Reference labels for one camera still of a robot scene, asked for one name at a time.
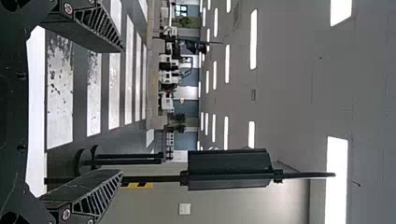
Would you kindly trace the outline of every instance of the industrial machine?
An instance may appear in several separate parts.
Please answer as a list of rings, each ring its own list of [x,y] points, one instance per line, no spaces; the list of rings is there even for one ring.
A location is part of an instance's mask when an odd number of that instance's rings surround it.
[[[97,223],[120,186],[121,171],[88,173],[39,199],[25,183],[26,41],[40,25],[86,49],[115,53],[124,49],[120,34],[97,0],[2,0],[0,22],[0,223]]]
[[[182,77],[180,71],[163,71],[158,72],[158,79],[161,84],[178,84]]]
[[[175,107],[172,99],[172,93],[160,91],[161,110],[167,113],[174,113]]]

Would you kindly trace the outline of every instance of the fluorescent light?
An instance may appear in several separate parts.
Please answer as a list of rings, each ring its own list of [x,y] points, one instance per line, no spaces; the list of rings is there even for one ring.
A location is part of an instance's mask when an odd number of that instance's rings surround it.
[[[206,41],[210,42],[210,28],[207,28],[207,32],[206,32]]]
[[[209,114],[205,114],[205,135],[207,136],[209,132]]]
[[[206,93],[209,93],[209,70],[206,71]]]
[[[201,81],[198,82],[198,98],[201,98]]]
[[[224,150],[228,150],[228,117],[224,118]]]
[[[257,67],[257,9],[250,16],[250,69]]]
[[[352,0],[332,0],[330,26],[334,26],[352,16]]]
[[[198,67],[201,68],[202,67],[202,52],[199,52],[199,56],[198,56]]]
[[[326,180],[325,224],[347,223],[348,141],[327,138],[327,172],[336,174]]]
[[[204,112],[201,112],[201,131],[204,130]]]
[[[213,90],[218,86],[218,62],[213,62]]]
[[[212,142],[216,142],[216,115],[212,116]]]
[[[227,9],[227,13],[231,12],[231,0],[226,0],[226,9]]]
[[[248,146],[254,148],[254,137],[256,134],[256,124],[254,121],[248,123]]]
[[[218,22],[219,22],[219,18],[218,18],[218,16],[219,16],[219,9],[218,8],[215,8],[215,18],[213,19],[213,25],[214,25],[214,28],[213,28],[213,36],[214,37],[218,37],[218,31],[219,31],[219,27],[218,27]]]
[[[230,45],[225,47],[225,83],[230,82]]]
[[[206,8],[205,7],[202,11],[202,26],[206,27]]]

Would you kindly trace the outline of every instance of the gray wall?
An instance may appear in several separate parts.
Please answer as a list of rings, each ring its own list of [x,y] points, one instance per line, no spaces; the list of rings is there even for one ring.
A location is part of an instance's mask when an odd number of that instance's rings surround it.
[[[198,133],[175,133],[175,150],[197,150]]]
[[[125,175],[178,175],[185,163],[125,167]],[[191,203],[191,215],[179,216],[178,204]],[[305,224],[308,182],[285,181],[266,189],[188,192],[179,184],[154,189],[121,189],[102,224]]]
[[[248,122],[256,120],[256,146],[299,170],[325,170],[327,137],[347,139],[347,223],[395,223],[396,2],[355,0],[355,15],[333,28],[330,1],[239,2],[238,29],[233,31],[233,13],[220,10],[223,24],[214,38],[232,44],[231,82],[218,81],[218,90],[204,95],[203,111],[231,118],[230,147],[247,144]],[[213,4],[224,8],[225,1]],[[250,71],[247,34],[254,8],[258,69]],[[221,46],[210,51],[209,60],[224,55]],[[223,80],[223,60],[219,67]],[[251,89],[257,89],[256,102]],[[202,145],[211,144],[200,135]],[[222,121],[217,139],[221,146]],[[324,223],[324,190],[324,182],[312,182],[312,224]]]
[[[185,72],[189,70],[188,68],[181,68],[180,72]],[[194,86],[194,87],[198,87],[198,80],[199,80],[199,69],[198,68],[193,68],[191,70],[191,74],[185,78],[183,78],[183,80],[181,80],[180,86]]]
[[[186,114],[188,118],[198,118],[198,101],[186,100],[182,104],[179,100],[174,101],[175,113]]]
[[[187,16],[189,17],[199,17],[199,6],[196,5],[187,5]]]

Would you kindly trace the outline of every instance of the electrical box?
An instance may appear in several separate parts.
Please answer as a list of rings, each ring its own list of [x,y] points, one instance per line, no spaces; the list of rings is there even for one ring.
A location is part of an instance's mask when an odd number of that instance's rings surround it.
[[[178,205],[178,214],[181,216],[188,216],[191,214],[191,204],[181,203]]]

